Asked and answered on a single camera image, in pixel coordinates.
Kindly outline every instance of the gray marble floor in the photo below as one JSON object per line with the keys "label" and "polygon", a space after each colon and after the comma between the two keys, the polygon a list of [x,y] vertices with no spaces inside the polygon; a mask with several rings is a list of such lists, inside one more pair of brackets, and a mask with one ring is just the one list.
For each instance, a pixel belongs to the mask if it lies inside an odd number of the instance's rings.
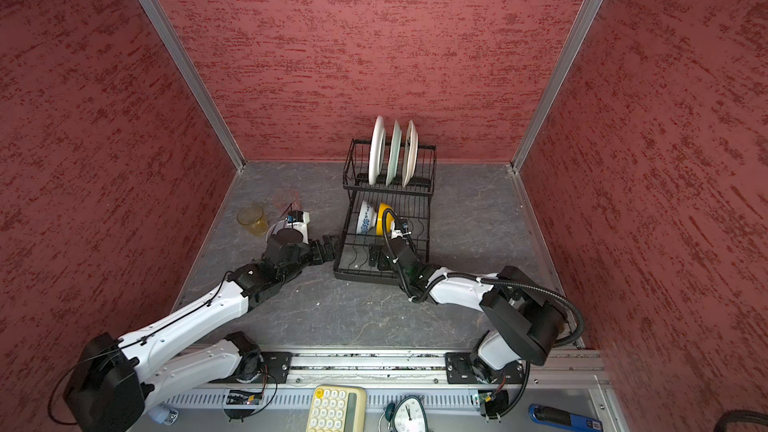
{"label": "gray marble floor", "polygon": [[[475,273],[498,272],[510,264],[552,287],[549,277],[538,272],[504,166],[438,164],[436,178],[431,263]],[[264,238],[248,234],[237,224],[236,213],[262,202],[274,222],[282,211],[271,198],[281,187],[299,192],[311,215],[311,238],[340,232],[349,205],[341,163],[251,162],[187,282],[181,305],[211,290],[225,271],[261,256]],[[328,262],[305,268],[277,296],[201,342],[244,331],[262,347],[470,348],[490,327],[482,313],[464,307],[412,304],[395,286],[336,279]]]}

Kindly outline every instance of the dish rack tray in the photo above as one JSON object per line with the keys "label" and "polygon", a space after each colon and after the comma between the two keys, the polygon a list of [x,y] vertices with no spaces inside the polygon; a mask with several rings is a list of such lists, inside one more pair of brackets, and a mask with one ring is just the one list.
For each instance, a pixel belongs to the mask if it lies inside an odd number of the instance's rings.
{"label": "dish rack tray", "polygon": [[391,206],[395,214],[408,225],[411,240],[418,256],[429,261],[429,216],[432,194],[435,191],[435,169],[437,153],[435,146],[418,145],[416,169],[408,186],[402,186],[401,146],[398,155],[398,171],[395,180],[385,185],[386,171],[389,165],[389,145],[386,143],[385,161],[382,173],[374,186],[368,183],[368,157],[370,140],[354,139],[344,165],[343,185],[350,197],[350,206],[346,211],[344,228],[339,236],[333,273],[336,278],[355,282],[398,285],[395,271],[389,268],[389,262],[383,251],[386,249],[384,237],[357,233],[357,220],[360,216],[362,201],[368,202],[374,209],[379,204]]}

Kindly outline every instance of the clock face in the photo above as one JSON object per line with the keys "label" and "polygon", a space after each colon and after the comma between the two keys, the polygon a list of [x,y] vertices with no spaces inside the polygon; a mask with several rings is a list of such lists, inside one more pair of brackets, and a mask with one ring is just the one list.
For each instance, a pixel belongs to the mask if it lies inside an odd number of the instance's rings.
{"label": "clock face", "polygon": [[415,397],[409,397],[400,403],[392,422],[397,432],[427,432],[424,409]]}

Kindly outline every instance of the yellow bowl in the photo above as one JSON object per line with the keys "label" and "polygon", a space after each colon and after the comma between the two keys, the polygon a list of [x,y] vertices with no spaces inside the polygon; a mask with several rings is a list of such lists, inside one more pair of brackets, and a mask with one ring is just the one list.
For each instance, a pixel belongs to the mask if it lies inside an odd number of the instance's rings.
{"label": "yellow bowl", "polygon": [[[379,204],[379,214],[377,215],[377,219],[376,219],[376,235],[384,235],[384,231],[382,230],[382,224],[383,224],[382,218],[384,217],[384,211],[387,210],[387,209],[389,209],[389,210],[394,212],[392,207],[388,206],[384,202]],[[392,218],[392,216],[387,216],[387,218],[386,218],[386,230],[388,232],[390,230],[392,230],[392,223],[394,221],[395,221],[395,219]]]}

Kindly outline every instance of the metal corner post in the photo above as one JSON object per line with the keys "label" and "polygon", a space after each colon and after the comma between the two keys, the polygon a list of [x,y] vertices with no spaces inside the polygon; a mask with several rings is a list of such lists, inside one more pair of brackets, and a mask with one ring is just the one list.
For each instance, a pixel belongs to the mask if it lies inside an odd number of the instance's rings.
{"label": "metal corner post", "polygon": [[179,72],[187,81],[187,85],[194,94],[195,99],[197,99],[197,103],[200,104],[200,108],[205,112],[208,122],[210,122],[219,140],[221,140],[226,153],[229,154],[237,170],[242,170],[246,162],[245,157],[237,146],[234,137],[232,137],[229,128],[227,128],[224,119],[221,117],[214,99],[208,93],[203,79],[197,73],[192,59],[187,54],[184,46],[181,45],[181,41],[173,25],[168,20],[168,16],[165,14],[159,0],[139,0],[139,2],[168,49],[168,53],[176,62]]}
{"label": "metal corner post", "polygon": [[565,77],[568,75],[568,71],[571,69],[571,65],[581,48],[581,43],[584,42],[584,38],[587,36],[587,32],[589,32],[589,27],[598,14],[602,3],[603,0],[584,0],[581,3],[574,24],[571,26],[571,31],[568,33],[568,38],[563,45],[558,62],[554,64],[552,75],[549,77],[549,81],[544,88],[542,98],[533,112],[528,128],[525,130],[525,134],[523,134],[523,138],[520,141],[520,146],[512,159],[512,169],[514,171],[520,172],[522,170],[523,163],[536,140],[536,135],[542,128],[552,103],[555,97],[557,97],[560,87],[563,85]]}

